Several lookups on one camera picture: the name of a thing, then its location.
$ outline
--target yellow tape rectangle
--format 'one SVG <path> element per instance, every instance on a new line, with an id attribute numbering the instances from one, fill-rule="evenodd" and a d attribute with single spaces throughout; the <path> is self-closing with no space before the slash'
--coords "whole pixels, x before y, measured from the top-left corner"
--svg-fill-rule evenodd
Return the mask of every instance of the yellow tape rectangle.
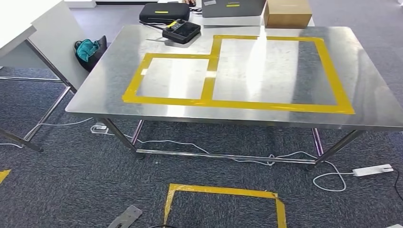
<path id="1" fill-rule="evenodd" d="M 168 189 L 168 194 L 166 197 L 165 208 L 164 208 L 164 224 L 168 221 L 168 215 L 171 210 L 171 205 L 173 201 L 173 196 L 176 191 L 191 191 L 191 192 L 203 192 L 212 194 L 226 194 L 226 195 L 237 195 L 237 196 L 250 196 L 250 197 L 261 197 L 274 199 L 276 202 L 276 213 L 277 213 L 277 227 L 287 228 L 286 222 L 286 209 L 284 203 L 278 198 L 278 194 L 270 191 L 258 191 L 258 190 L 248 190 L 248 189 L 234 189 L 234 188 L 221 188 L 221 187 L 208 187 L 208 186 L 197 186 L 197 185 L 183 185 L 183 184 L 170 184 Z"/>
<path id="2" fill-rule="evenodd" d="M 156 105 L 185 105 L 217 108 L 241 108 L 241 109 L 260 109 L 289 112 L 311 112 L 311 113 L 334 113 L 334 114 L 355 114 L 350 100 L 343 89 L 343 85 L 337 76 L 337 71 L 333 66 L 331 57 L 327 52 L 325 42 L 318 37 L 275 37 L 267 36 L 267 40 L 281 41 L 300 41 L 314 42 L 319 58 L 322 62 L 325 74 L 329 81 L 336 105 L 322 104 L 286 104 L 286 103 L 265 103 L 265 102 L 247 102 L 247 101 L 224 101 L 213 100 L 215 79 L 217 76 L 218 64 L 220 61 L 220 51 L 224 39 L 246 39 L 256 40 L 258 36 L 237 36 L 237 35 L 215 35 L 209 55 L 198 54 L 166 54 L 166 53 L 147 53 L 145 54 L 140 66 L 136 70 L 132 81 L 130 82 L 122 99 L 127 103 L 156 104 Z M 142 72 L 148 69 L 153 58 L 186 58 L 186 59 L 208 59 L 207 74 L 204 80 L 200 99 L 180 99 L 164 97 L 137 96 L 137 90 L 140 87 L 144 77 Z"/>

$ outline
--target white cable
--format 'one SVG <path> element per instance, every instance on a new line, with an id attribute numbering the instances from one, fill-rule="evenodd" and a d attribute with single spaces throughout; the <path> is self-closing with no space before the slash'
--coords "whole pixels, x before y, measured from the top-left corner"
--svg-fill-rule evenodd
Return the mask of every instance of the white cable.
<path id="1" fill-rule="evenodd" d="M 68 125 L 75 125 L 75 124 L 81 124 L 84 123 L 85 121 L 88 120 L 92 120 L 93 118 L 88 118 L 86 120 L 80 121 L 80 122 L 76 122 L 76 123 L 65 123 L 65 124 L 50 124 L 50 123 L 40 123 L 38 125 L 36 125 L 34 128 L 32 128 L 27 135 L 31 134 L 31 132 L 33 132 L 37 127 L 41 126 L 41 125 L 49 125 L 49 126 L 68 126 Z M 12 146 L 16 146 L 20 149 L 22 149 L 22 146 L 16 145 L 16 144 L 12 144 L 12 143 L 0 143 L 0 145 L 12 145 Z"/>
<path id="2" fill-rule="evenodd" d="M 94 133 L 94 134 L 114 135 L 114 134 L 108 133 L 109 129 L 108 129 L 108 131 L 107 131 L 106 133 L 94 132 L 94 129 L 93 129 L 94 127 L 97 127 L 97 125 L 94 125 L 94 126 L 92 126 L 92 127 L 90 128 L 91 133 Z M 140 142 L 140 143 L 153 143 L 153 142 L 154 142 L 154 143 L 165 143 L 165 142 L 170 142 L 170 143 L 176 143 L 176 144 L 181 144 L 181 145 L 192 145 L 192 146 L 196 147 L 197 149 L 199 149 L 199 150 L 201 150 L 201 151 L 203 151 L 203 152 L 205 152 L 205 153 L 207 153 L 207 154 L 210 154 L 207 150 L 205 150 L 205 149 L 199 147 L 198 145 L 196 145 L 196 144 L 194 144 L 194 143 L 176 142 L 176 141 L 172 141 L 172 140 L 150 140 L 150 141 L 144 141 L 144 142 L 143 142 L 143 141 L 137 139 L 137 141 Z M 270 154 L 270 155 L 269 155 L 269 158 L 285 158 L 285 157 L 289 157 L 289 156 L 292 156 L 292 155 L 295 155 L 295 154 L 298 154 L 298 153 L 303 153 L 303 154 L 305 154 L 305 155 L 308 155 L 308 156 L 311 157 L 311 158 L 317 159 L 317 157 L 312 156 L 312 155 L 310 155 L 309 153 L 304 152 L 304 151 L 298 151 L 298 152 L 294 152 L 294 153 L 290 153 L 290 154 L 286 154 L 286 155 L 280 155 L 280 156 L 277 156 L 277 157 L 274 156 L 273 154 Z M 272 166 L 272 165 L 275 164 L 274 161 L 273 161 L 273 162 L 266 162 L 266 163 L 264 163 L 264 162 L 260 162 L 260 161 L 237 160 L 237 159 L 233 159 L 233 160 L 236 161 L 236 162 L 254 162 L 254 163 L 258 163 L 258 164 L 262 164 L 262 165 L 267 165 L 267 166 Z M 342 175 L 345 175 L 345 174 L 354 174 L 354 173 L 353 173 L 353 172 L 339 172 L 339 170 L 337 169 L 337 167 L 336 167 L 333 163 L 331 163 L 331 162 L 329 162 L 329 161 L 325 161 L 325 162 L 328 163 L 328 164 L 330 164 L 331 166 L 333 166 L 333 168 L 335 169 L 336 172 L 325 173 L 325 174 L 319 175 L 319 176 L 315 177 L 315 178 L 312 180 L 312 183 L 313 183 L 316 187 L 318 187 L 318 188 L 320 188 L 320 189 L 322 189 L 322 190 L 325 190 L 325 191 L 333 191 L 333 192 L 344 191 L 344 190 L 347 188 L 347 185 L 346 185 L 346 183 L 345 183 L 344 178 L 343 178 Z M 342 183 L 343 183 L 343 188 L 342 188 L 342 189 L 340 189 L 340 190 L 326 189 L 326 188 L 320 187 L 318 184 L 316 184 L 316 180 L 317 180 L 318 178 L 321 178 L 321 177 L 324 177 L 324 176 L 327 176 L 327 175 L 331 175 L 331 174 L 338 174 L 338 175 L 339 175 L 340 180 L 341 180 Z"/>
<path id="3" fill-rule="evenodd" d="M 16 146 L 16 147 L 22 149 L 22 146 L 18 146 L 16 144 L 12 144 L 12 143 L 0 143 L 0 145 L 12 145 L 12 146 Z"/>
<path id="4" fill-rule="evenodd" d="M 34 128 L 32 128 L 27 135 L 31 134 L 31 132 L 33 132 L 37 127 L 41 126 L 41 125 L 48 125 L 48 126 L 68 126 L 68 125 L 75 125 L 75 124 L 81 124 L 84 123 L 85 121 L 88 120 L 92 120 L 93 118 L 88 118 L 86 120 L 80 121 L 80 122 L 76 122 L 76 123 L 64 123 L 64 124 L 50 124 L 50 123 L 40 123 L 38 125 L 36 125 Z"/>

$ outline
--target metal plate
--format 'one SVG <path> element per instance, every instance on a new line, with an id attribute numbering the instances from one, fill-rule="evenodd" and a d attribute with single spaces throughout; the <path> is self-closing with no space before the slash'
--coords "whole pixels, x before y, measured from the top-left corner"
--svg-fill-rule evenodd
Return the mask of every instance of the metal plate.
<path id="1" fill-rule="evenodd" d="M 399 103 L 349 28 L 203 28 L 202 35 L 187 45 L 164 41 L 160 35 L 140 25 L 124 27 L 66 111 L 95 117 L 164 121 L 403 129 Z M 211 73 L 206 61 L 211 61 L 215 35 L 255 36 L 257 39 L 223 39 L 215 83 L 211 87 L 212 100 L 338 105 L 342 110 L 351 104 L 354 110 L 335 114 L 321 113 L 323 110 L 312 113 L 312 110 L 294 112 L 123 102 L 122 95 L 133 82 L 146 53 L 165 56 L 160 54 L 162 58 L 156 58 L 158 55 L 154 55 L 150 67 L 141 70 L 144 76 L 137 96 L 203 99 L 202 75 L 206 68 L 205 77 Z M 313 45 L 314 42 L 298 39 L 282 41 L 266 37 L 313 38 L 322 42 L 323 47 L 318 48 L 316 42 Z M 323 49 L 329 61 L 322 59 Z M 170 54 L 187 56 L 172 59 Z M 194 56 L 199 59 L 187 59 Z M 329 62 L 336 76 L 329 77 L 331 67 L 326 67 Z"/>

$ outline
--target brown box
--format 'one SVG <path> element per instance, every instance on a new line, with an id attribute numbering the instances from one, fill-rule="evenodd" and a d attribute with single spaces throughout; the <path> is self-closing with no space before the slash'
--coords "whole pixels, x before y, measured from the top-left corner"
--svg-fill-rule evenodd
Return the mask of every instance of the brown box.
<path id="1" fill-rule="evenodd" d="M 312 17 L 308 0 L 268 0 L 268 28 L 303 29 Z"/>

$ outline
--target bag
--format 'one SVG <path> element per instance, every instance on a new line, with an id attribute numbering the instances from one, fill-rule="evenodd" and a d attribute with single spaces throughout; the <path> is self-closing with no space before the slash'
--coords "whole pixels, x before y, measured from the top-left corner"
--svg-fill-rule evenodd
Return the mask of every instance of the bag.
<path id="1" fill-rule="evenodd" d="M 147 3 L 139 19 L 145 23 L 171 24 L 171 20 L 189 20 L 189 15 L 190 9 L 186 3 Z"/>
<path id="2" fill-rule="evenodd" d="M 74 49 L 80 65 L 91 72 L 107 49 L 106 36 L 94 42 L 89 39 L 77 41 L 74 44 Z"/>

